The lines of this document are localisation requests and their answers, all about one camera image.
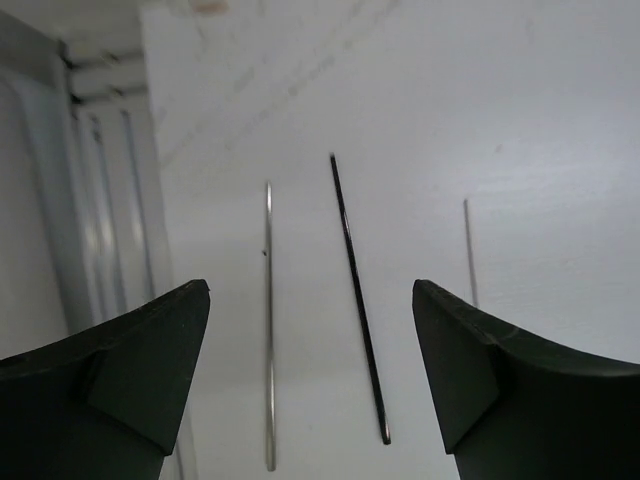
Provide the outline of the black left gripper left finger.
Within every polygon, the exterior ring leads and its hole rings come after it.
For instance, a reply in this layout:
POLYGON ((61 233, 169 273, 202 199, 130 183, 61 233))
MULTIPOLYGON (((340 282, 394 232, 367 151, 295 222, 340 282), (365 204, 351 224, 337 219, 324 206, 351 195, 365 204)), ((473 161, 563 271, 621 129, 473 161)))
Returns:
POLYGON ((177 442, 210 293, 191 280, 1 362, 4 479, 157 479, 177 442))

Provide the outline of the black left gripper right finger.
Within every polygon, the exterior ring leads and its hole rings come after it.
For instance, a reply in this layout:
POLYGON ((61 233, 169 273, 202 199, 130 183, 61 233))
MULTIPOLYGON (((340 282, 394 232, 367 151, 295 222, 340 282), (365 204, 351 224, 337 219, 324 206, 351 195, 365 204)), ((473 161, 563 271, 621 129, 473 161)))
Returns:
POLYGON ((463 479, 635 479, 639 368, 418 280, 412 309, 445 451, 463 479))

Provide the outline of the silver metal chopstick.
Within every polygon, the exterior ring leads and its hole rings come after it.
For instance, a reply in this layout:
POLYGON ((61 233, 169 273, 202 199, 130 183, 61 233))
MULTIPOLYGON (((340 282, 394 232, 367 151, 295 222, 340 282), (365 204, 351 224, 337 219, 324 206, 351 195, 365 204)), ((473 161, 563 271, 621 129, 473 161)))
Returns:
POLYGON ((266 466, 269 472, 277 468, 276 402, 275 402, 275 343, 273 319, 272 272, 272 186, 265 187, 265 320, 266 320, 266 466))

